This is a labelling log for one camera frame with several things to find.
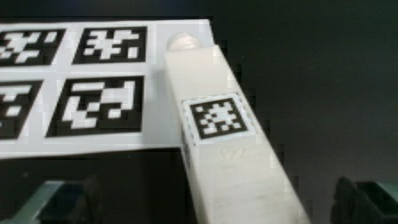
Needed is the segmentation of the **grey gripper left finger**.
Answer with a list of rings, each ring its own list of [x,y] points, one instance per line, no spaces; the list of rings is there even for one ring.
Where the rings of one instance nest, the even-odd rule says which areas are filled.
[[[44,181],[5,224],[101,224],[97,180]]]

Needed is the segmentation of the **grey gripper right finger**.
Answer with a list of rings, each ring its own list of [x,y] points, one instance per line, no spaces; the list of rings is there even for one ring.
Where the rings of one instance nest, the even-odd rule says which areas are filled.
[[[398,183],[337,179],[332,224],[398,224]]]

